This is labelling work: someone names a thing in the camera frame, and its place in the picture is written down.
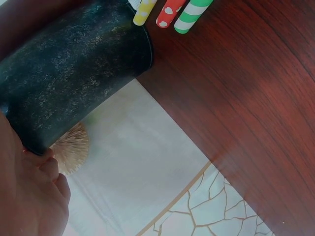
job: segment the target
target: black cylindrical container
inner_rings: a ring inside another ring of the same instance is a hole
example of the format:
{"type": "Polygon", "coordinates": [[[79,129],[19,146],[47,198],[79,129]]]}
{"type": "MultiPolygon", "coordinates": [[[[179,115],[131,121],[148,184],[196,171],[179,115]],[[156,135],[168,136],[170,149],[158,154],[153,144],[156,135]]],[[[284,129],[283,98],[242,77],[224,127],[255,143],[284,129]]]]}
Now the black cylindrical container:
{"type": "Polygon", "coordinates": [[[151,67],[148,33],[132,23],[133,16],[126,3],[94,0],[52,23],[0,64],[0,109],[26,148],[42,155],[151,67]]]}

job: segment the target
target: wooden table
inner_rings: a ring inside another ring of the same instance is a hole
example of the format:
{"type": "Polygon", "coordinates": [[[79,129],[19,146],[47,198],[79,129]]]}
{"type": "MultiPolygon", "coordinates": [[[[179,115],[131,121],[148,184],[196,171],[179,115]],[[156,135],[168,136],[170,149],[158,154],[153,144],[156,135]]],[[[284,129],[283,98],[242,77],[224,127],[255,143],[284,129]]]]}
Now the wooden table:
{"type": "Polygon", "coordinates": [[[315,1],[215,0],[186,35],[163,4],[139,81],[276,235],[315,235],[315,1]]]}

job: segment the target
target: brush bristles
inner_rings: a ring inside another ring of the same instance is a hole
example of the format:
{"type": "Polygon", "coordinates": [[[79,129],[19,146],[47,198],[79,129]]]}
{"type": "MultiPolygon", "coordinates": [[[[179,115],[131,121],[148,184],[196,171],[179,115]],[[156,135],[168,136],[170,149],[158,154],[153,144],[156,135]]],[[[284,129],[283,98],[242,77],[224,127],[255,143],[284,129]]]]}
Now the brush bristles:
{"type": "Polygon", "coordinates": [[[82,123],[77,123],[52,146],[58,160],[59,172],[68,176],[76,172],[86,161],[89,138],[82,123]]]}

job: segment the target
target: green striped straw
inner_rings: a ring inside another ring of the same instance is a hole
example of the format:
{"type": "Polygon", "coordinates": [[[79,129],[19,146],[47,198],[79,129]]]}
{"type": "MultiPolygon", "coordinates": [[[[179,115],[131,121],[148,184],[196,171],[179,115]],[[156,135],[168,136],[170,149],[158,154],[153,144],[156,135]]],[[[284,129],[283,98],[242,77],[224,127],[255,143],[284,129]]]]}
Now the green striped straw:
{"type": "Polygon", "coordinates": [[[187,33],[212,2],[213,0],[191,0],[175,22],[175,30],[187,33]]]}

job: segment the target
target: white heart pattern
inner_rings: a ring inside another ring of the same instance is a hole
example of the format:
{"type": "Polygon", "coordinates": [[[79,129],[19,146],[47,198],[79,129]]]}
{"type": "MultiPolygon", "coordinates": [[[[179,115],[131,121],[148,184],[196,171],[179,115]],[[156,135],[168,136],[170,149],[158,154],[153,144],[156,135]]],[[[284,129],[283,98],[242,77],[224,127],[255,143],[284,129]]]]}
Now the white heart pattern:
{"type": "Polygon", "coordinates": [[[165,8],[164,11],[166,14],[173,14],[173,10],[169,6],[165,8]]]}
{"type": "Polygon", "coordinates": [[[159,26],[165,27],[165,26],[167,26],[167,23],[166,23],[165,21],[161,21],[161,22],[159,23],[159,26]]]}

